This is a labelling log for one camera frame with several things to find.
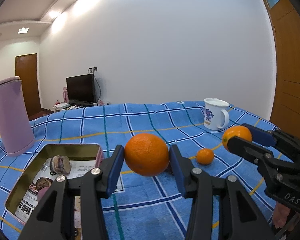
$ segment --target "mug handle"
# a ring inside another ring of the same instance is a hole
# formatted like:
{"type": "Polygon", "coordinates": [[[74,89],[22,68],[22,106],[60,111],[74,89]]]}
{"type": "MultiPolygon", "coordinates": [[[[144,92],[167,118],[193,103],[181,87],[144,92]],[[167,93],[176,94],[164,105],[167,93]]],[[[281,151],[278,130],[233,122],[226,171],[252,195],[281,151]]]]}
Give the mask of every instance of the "mug handle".
{"type": "Polygon", "coordinates": [[[221,112],[225,115],[225,124],[223,126],[218,125],[219,129],[223,129],[224,127],[226,127],[230,120],[229,113],[226,109],[222,109],[221,112]]]}

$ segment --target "green stripe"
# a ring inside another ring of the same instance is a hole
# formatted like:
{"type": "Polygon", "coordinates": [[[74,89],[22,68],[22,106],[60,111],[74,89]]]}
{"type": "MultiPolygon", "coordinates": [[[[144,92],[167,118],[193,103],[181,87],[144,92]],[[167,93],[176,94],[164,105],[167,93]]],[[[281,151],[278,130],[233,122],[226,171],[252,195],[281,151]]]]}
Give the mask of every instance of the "green stripe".
{"type": "Polygon", "coordinates": [[[149,110],[148,110],[148,107],[146,106],[146,104],[145,104],[145,107],[146,107],[148,117],[149,117],[149,120],[150,120],[150,123],[151,123],[151,126],[152,126],[153,130],[155,130],[157,132],[157,134],[162,138],[162,140],[164,140],[165,143],[170,146],[170,143],[168,143],[168,141],[159,133],[159,131],[156,128],[154,128],[154,125],[152,123],[151,116],[150,116],[150,113],[149,113],[149,110]]]}
{"type": "Polygon", "coordinates": [[[35,119],[33,123],[33,135],[34,135],[34,128],[35,128],[35,121],[37,121],[37,119],[35,119]]]}
{"type": "Polygon", "coordinates": [[[62,116],[62,120],[61,120],[61,129],[60,129],[60,141],[59,143],[61,143],[61,139],[62,139],[62,125],[63,125],[63,119],[65,118],[65,114],[66,114],[67,110],[64,112],[63,116],[62,116]]]}
{"type": "Polygon", "coordinates": [[[207,132],[208,134],[211,134],[211,135],[213,135],[214,137],[216,137],[216,138],[218,138],[219,140],[221,140],[221,138],[219,138],[217,135],[215,135],[215,134],[213,134],[213,133],[210,133],[209,131],[207,131],[207,130],[205,130],[205,129],[203,129],[203,128],[197,126],[197,125],[195,125],[195,124],[191,121],[191,118],[190,118],[190,116],[189,116],[188,110],[185,108],[185,106],[184,106],[183,104],[181,104],[181,105],[182,105],[183,108],[185,109],[185,111],[186,111],[186,113],[187,113],[187,116],[188,116],[188,119],[189,119],[190,123],[191,123],[193,126],[199,128],[199,129],[201,129],[201,130],[207,132]]]}
{"type": "MultiPolygon", "coordinates": [[[[105,115],[105,106],[103,106],[103,124],[105,127],[105,137],[106,137],[106,146],[107,146],[107,157],[109,158],[109,144],[108,144],[108,136],[107,136],[107,129],[106,129],[106,115],[105,115]]],[[[118,204],[117,204],[117,198],[115,194],[112,194],[112,200],[113,200],[113,206],[114,206],[114,213],[115,213],[115,220],[117,222],[117,227],[119,230],[120,240],[124,240],[124,235],[122,231],[122,225],[120,221],[119,211],[118,211],[118,204]]]]}

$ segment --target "monitor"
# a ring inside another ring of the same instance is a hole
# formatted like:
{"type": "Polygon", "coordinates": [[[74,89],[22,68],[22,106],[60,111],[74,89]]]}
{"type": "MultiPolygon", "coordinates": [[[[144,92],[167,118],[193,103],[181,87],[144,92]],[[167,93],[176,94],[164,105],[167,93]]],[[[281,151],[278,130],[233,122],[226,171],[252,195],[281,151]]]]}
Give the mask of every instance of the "monitor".
{"type": "Polygon", "coordinates": [[[77,100],[96,103],[93,74],[66,78],[69,101],[77,100]]]}

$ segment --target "white mug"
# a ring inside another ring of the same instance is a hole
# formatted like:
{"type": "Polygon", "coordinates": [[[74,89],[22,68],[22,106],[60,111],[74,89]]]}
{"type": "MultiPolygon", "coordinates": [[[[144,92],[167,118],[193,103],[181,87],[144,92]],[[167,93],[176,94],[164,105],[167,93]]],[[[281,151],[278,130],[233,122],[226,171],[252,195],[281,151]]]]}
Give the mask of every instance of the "white mug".
{"type": "Polygon", "coordinates": [[[217,98],[206,98],[204,103],[204,126],[211,130],[225,128],[229,123],[229,113],[226,110],[229,103],[217,98]]]}

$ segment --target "ceiling light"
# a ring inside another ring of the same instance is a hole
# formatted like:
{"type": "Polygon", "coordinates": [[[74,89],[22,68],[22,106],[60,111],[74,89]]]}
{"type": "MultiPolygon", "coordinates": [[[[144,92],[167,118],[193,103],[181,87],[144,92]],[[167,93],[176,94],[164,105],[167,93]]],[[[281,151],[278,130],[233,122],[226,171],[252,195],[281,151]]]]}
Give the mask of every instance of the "ceiling light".
{"type": "Polygon", "coordinates": [[[20,33],[27,33],[28,30],[29,30],[29,28],[22,27],[21,29],[19,29],[18,34],[20,34],[20,33]]]}
{"type": "Polygon", "coordinates": [[[60,14],[60,12],[57,12],[57,11],[50,11],[49,12],[49,16],[51,17],[51,18],[57,18],[58,16],[59,16],[59,14],[60,14]]]}

